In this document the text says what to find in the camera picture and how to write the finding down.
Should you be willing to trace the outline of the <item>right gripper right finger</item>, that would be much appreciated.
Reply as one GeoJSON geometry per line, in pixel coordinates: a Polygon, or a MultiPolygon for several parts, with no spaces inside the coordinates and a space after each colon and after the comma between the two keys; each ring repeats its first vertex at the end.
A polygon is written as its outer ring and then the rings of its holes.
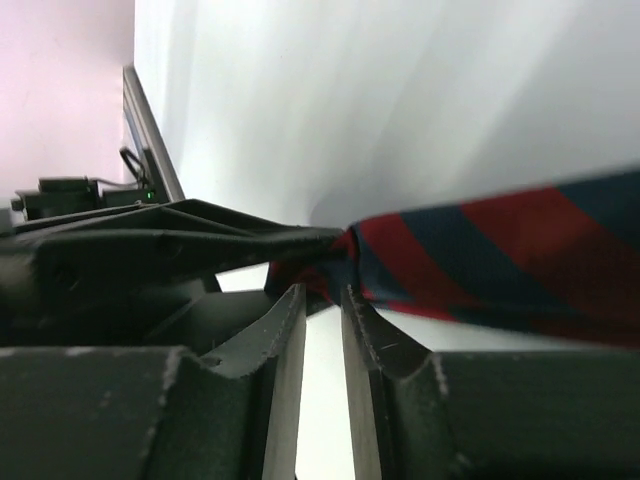
{"type": "Polygon", "coordinates": [[[635,479],[639,355],[433,352],[341,300],[359,479],[635,479]]]}

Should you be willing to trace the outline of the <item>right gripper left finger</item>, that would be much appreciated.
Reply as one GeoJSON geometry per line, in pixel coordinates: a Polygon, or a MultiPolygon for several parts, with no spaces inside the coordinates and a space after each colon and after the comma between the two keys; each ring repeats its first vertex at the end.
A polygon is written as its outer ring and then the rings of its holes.
{"type": "Polygon", "coordinates": [[[1,340],[5,479],[291,479],[306,292],[157,300],[1,340]]]}

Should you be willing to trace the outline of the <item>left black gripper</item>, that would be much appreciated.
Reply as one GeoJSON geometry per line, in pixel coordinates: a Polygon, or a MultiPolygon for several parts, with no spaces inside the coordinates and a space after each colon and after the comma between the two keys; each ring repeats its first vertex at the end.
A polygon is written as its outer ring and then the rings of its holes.
{"type": "Polygon", "coordinates": [[[210,350],[268,305],[222,316],[217,273],[322,255],[341,234],[196,200],[19,227],[1,237],[1,343],[210,350]]]}

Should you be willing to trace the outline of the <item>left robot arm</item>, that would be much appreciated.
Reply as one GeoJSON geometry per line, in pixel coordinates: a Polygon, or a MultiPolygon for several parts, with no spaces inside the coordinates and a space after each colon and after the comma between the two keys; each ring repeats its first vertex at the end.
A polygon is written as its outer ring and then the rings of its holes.
{"type": "Polygon", "coordinates": [[[275,302],[248,294],[231,314],[220,273],[316,260],[340,236],[180,200],[152,154],[120,154],[131,184],[43,178],[2,211],[3,346],[185,345],[205,353],[275,302]]]}

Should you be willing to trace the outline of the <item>red navy striped tie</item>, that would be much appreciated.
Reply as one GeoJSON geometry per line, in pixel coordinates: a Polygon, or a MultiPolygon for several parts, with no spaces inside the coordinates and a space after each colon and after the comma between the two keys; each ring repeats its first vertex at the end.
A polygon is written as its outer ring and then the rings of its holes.
{"type": "Polygon", "coordinates": [[[303,283],[377,307],[615,346],[639,343],[639,174],[572,181],[352,224],[320,256],[273,263],[266,287],[303,283]]]}

